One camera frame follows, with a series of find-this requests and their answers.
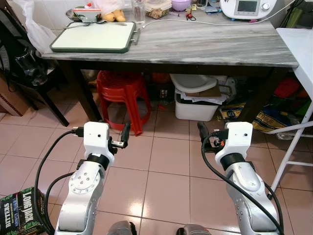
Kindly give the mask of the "purple bowl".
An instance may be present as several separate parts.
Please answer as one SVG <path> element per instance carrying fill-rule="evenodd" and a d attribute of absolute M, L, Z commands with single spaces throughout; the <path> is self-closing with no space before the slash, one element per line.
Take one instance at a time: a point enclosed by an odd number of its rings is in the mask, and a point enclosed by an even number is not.
<path fill-rule="evenodd" d="M 171 0 L 171 4 L 175 11 L 182 12 L 191 7 L 192 0 Z"/>

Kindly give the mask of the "metal spoon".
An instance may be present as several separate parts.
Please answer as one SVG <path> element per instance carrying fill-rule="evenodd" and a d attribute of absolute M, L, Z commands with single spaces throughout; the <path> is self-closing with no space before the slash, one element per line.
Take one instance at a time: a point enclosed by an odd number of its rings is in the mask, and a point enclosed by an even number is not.
<path fill-rule="evenodd" d="M 105 20 L 100 20 L 98 22 L 89 22 L 89 23 L 74 23 L 74 24 L 70 24 L 69 26 L 65 27 L 64 29 L 83 27 L 83 26 L 88 26 L 88 25 L 92 25 L 92 24 L 103 24 L 103 23 L 105 23 Z"/>

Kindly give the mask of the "green printed carton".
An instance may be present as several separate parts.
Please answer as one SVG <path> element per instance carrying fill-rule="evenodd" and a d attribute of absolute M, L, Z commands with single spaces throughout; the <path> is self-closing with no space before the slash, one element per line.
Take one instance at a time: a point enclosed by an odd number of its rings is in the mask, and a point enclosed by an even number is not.
<path fill-rule="evenodd" d="M 34 217 L 33 195 L 38 195 L 40 218 L 44 217 L 44 195 L 33 187 L 0 199 L 0 235 L 45 235 L 40 221 Z"/>

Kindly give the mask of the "white kitchen appliance with display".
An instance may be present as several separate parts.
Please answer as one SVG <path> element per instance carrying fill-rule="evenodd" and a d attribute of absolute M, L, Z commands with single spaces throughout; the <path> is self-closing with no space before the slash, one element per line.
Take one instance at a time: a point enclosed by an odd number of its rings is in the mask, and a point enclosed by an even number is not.
<path fill-rule="evenodd" d="M 276 0 L 220 0 L 226 17 L 257 20 L 266 17 L 276 5 Z"/>

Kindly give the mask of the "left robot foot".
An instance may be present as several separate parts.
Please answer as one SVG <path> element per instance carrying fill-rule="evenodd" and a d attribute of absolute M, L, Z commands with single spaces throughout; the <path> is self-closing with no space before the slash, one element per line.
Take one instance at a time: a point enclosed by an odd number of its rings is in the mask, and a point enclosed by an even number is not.
<path fill-rule="evenodd" d="M 138 235 L 134 223 L 130 221 L 118 221 L 111 225 L 107 235 Z"/>

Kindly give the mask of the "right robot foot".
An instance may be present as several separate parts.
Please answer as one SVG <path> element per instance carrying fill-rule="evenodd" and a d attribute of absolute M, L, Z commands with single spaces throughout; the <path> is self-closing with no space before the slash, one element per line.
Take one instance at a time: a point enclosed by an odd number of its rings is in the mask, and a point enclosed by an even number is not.
<path fill-rule="evenodd" d="M 175 235 L 212 235 L 209 230 L 201 225 L 186 224 L 178 228 Z"/>

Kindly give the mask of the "red bag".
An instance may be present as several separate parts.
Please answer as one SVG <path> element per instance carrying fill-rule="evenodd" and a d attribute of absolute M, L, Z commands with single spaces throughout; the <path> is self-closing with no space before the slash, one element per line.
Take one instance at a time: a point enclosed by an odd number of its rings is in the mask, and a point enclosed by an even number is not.
<path fill-rule="evenodd" d="M 293 77 L 286 77 L 280 81 L 273 94 L 279 98 L 289 98 L 295 94 L 298 94 L 301 84 L 299 80 Z"/>

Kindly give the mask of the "black chair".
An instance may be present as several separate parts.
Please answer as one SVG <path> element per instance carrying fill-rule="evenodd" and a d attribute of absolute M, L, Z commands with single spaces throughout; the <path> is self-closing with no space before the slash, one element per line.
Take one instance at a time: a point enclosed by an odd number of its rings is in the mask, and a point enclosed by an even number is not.
<path fill-rule="evenodd" d="M 65 80 L 62 71 L 53 69 L 37 55 L 37 50 L 30 43 L 24 27 L 2 7 L 0 7 L 0 48 L 7 54 L 9 67 L 0 70 L 7 81 L 20 86 L 19 90 L 34 110 L 38 107 L 33 101 L 45 104 L 59 123 L 67 127 L 69 122 L 48 95 L 53 88 L 60 89 L 60 83 Z"/>

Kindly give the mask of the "metal bowl with packet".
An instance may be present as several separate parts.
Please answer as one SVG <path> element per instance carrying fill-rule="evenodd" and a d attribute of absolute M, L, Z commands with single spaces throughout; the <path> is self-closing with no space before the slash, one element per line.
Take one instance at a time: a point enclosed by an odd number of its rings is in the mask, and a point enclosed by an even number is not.
<path fill-rule="evenodd" d="M 101 9 L 99 8 L 85 8 L 85 7 L 74 7 L 67 10 L 66 16 L 74 22 L 82 23 L 102 23 L 104 22 L 101 17 Z"/>

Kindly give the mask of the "white plastic bin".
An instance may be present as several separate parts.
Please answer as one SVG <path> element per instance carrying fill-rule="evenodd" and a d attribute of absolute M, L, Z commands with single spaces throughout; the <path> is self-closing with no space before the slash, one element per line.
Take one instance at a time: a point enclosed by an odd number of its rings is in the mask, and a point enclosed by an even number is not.
<path fill-rule="evenodd" d="M 178 119 L 210 121 L 232 93 L 227 76 L 172 73 L 170 78 L 175 86 Z"/>

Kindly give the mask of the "white tray green rim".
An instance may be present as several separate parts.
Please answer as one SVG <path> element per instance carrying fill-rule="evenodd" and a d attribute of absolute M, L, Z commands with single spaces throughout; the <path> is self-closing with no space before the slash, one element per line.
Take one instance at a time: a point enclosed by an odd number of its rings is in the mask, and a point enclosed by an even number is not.
<path fill-rule="evenodd" d="M 51 43 L 55 53 L 127 53 L 138 43 L 140 29 L 134 22 L 101 23 L 64 29 Z"/>

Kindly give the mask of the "white folding table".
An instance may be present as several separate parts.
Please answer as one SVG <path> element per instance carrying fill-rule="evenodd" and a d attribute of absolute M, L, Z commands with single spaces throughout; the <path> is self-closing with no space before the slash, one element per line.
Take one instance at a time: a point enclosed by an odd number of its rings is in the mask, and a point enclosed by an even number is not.
<path fill-rule="evenodd" d="M 296 130 L 289 149 L 286 151 L 286 154 L 280 163 L 279 170 L 277 170 L 277 174 L 275 175 L 275 179 L 273 180 L 273 190 L 279 185 L 280 179 L 287 165 L 313 166 L 312 163 L 300 163 L 290 160 L 291 153 L 295 150 L 304 130 L 313 125 L 313 122 L 310 120 L 313 116 L 313 30 L 278 28 L 276 31 L 299 63 L 299 66 L 293 69 L 293 72 L 306 90 L 311 101 L 308 104 L 307 112 L 304 115 L 302 123 L 290 127 L 277 128 L 276 130 L 267 132 L 267 134 L 288 134 L 289 131 Z"/>

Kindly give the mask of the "white plastic bag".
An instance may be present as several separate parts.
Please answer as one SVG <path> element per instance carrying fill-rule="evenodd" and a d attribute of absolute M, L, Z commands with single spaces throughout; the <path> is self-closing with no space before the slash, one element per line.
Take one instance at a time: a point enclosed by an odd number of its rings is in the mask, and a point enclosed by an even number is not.
<path fill-rule="evenodd" d="M 51 43 L 56 39 L 56 34 L 51 29 L 38 24 L 34 20 L 34 0 L 13 0 L 21 9 L 25 17 L 27 36 L 31 44 L 40 54 L 51 53 Z"/>

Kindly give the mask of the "brown cardboard box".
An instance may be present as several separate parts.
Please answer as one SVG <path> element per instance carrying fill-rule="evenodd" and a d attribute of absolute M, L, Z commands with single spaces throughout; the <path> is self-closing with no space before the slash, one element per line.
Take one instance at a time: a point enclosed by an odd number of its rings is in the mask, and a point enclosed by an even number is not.
<path fill-rule="evenodd" d="M 24 116 L 27 110 L 31 107 L 27 103 L 26 99 L 17 88 L 14 88 L 15 92 L 9 91 L 9 85 L 7 84 L 6 78 L 2 72 L 0 72 L 0 107 L 4 108 L 6 112 L 12 116 Z"/>

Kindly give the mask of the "red plastic stool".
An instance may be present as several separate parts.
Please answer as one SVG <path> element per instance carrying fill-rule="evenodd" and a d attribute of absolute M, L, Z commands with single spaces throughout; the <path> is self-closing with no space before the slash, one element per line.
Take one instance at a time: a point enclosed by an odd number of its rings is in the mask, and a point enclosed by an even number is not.
<path fill-rule="evenodd" d="M 143 75 L 140 72 L 101 70 L 97 74 L 96 83 L 97 92 L 101 99 L 103 120 L 109 123 L 114 130 L 121 131 L 124 125 L 114 123 L 109 119 L 108 106 L 113 102 L 123 102 L 127 106 L 132 131 L 136 136 L 141 135 L 143 125 L 149 121 L 152 109 Z M 147 107 L 147 113 L 143 117 L 139 114 L 138 97 L 145 101 Z"/>

